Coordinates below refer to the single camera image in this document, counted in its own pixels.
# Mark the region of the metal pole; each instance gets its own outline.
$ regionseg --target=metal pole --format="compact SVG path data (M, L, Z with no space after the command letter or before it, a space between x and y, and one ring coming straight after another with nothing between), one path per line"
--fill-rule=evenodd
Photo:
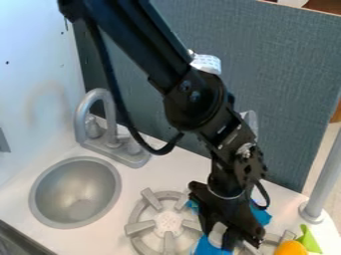
M301 216L311 222L323 221L323 206L341 173L341 128L338 131L333 147L318 177L308 202L301 205Z

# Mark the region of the silver sink basin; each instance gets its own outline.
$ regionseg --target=silver sink basin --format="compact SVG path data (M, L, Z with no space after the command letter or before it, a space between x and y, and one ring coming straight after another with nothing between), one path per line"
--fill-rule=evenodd
M61 161L35 181L29 205L34 216L54 228L76 228L104 216L121 192L117 170L95 157Z

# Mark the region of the white wall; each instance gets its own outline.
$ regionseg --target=white wall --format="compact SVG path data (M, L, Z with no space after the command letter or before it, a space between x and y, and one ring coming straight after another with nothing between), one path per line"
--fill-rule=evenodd
M0 1L0 185L72 124L84 93L72 26L57 0Z

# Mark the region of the orange object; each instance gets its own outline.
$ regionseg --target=orange object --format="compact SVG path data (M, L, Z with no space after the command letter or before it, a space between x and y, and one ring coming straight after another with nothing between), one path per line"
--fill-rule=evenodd
M286 241L278 246L274 255L308 255L308 252L301 243Z

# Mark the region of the toy stove burner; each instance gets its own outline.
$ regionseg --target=toy stove burner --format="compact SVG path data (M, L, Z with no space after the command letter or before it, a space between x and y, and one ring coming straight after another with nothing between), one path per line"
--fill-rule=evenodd
M141 195L125 226L136 251L142 255L192 254L202 232L197 215L185 206L187 195L153 193L149 188Z

